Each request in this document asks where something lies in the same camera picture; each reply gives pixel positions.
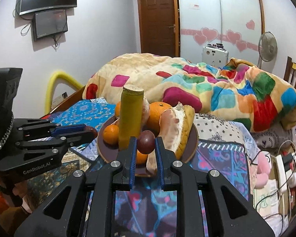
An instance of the fruit plate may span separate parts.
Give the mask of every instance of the fruit plate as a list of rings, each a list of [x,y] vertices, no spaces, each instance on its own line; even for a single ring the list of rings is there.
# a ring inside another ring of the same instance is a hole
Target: fruit plate
[[[108,145],[103,141],[103,131],[104,131],[104,129],[108,125],[111,125],[114,121],[115,121],[115,116],[112,116],[111,118],[109,118],[102,125],[102,127],[101,127],[101,129],[99,131],[99,135],[97,137],[97,150],[98,150],[100,156],[102,157],[102,159],[104,159],[104,161],[106,163],[114,161],[116,159],[117,153],[118,153],[118,147],[117,146]],[[198,137],[198,134],[197,134],[197,129],[196,129],[195,125],[193,124],[190,135],[189,135],[187,143],[186,143],[185,150],[184,150],[183,155],[182,155],[182,157],[180,159],[181,161],[187,163],[193,158],[193,156],[194,156],[194,154],[196,152],[198,140],[199,140],[199,137]],[[135,176],[151,177],[153,175],[150,174],[146,170],[146,164],[142,164],[142,165],[137,165],[136,166]]]

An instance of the stuffed toy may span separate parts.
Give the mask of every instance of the stuffed toy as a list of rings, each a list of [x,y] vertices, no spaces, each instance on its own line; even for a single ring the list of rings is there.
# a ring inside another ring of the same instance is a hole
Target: stuffed toy
[[[268,180],[269,174],[271,172],[271,168],[266,156],[263,152],[259,152],[258,154],[258,174],[257,174],[257,181],[255,184],[255,188],[261,189],[263,188]]]

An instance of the white box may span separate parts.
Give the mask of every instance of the white box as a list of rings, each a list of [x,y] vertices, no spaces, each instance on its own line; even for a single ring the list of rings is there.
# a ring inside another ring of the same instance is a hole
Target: white box
[[[213,46],[203,47],[202,62],[216,68],[223,68],[228,63],[229,52]]]

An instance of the pink heart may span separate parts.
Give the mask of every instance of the pink heart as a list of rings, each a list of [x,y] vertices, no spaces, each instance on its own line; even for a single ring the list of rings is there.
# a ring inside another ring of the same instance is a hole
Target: pink heart
[[[207,41],[207,37],[204,35],[199,35],[199,34],[195,34],[193,36],[195,42],[198,43],[198,45],[202,45],[203,43],[205,43]]]
[[[242,52],[242,51],[244,51],[245,49],[247,49],[248,48],[248,45],[246,44],[246,42],[245,41],[239,41],[239,40],[237,40],[236,41],[236,47],[238,48],[238,50],[240,51],[240,52]]]
[[[201,32],[204,36],[207,37],[207,40],[209,42],[215,40],[218,37],[218,31],[216,29],[208,29],[207,27],[204,27],[201,29]]]
[[[255,27],[255,23],[253,20],[250,20],[247,24],[247,29],[251,29],[251,30],[254,30],[254,27]]]
[[[227,30],[226,31],[227,38],[229,41],[235,45],[237,40],[241,40],[242,36],[239,32],[234,33],[232,30]]]

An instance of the screw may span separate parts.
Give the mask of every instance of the screw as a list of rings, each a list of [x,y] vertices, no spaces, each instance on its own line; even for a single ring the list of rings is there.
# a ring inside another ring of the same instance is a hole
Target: screw
[[[111,166],[112,166],[112,167],[118,167],[118,166],[120,166],[120,164],[121,164],[121,163],[120,163],[119,161],[112,161],[112,162],[111,162]]]
[[[219,176],[219,171],[218,170],[211,170],[211,175],[213,176],[213,177],[217,177],[217,176]]]
[[[183,165],[183,163],[182,163],[181,161],[174,161],[174,162],[173,162],[173,165],[174,165],[175,167],[181,167],[181,166]]]
[[[74,177],[81,177],[83,175],[83,172],[81,170],[76,170],[73,172]]]

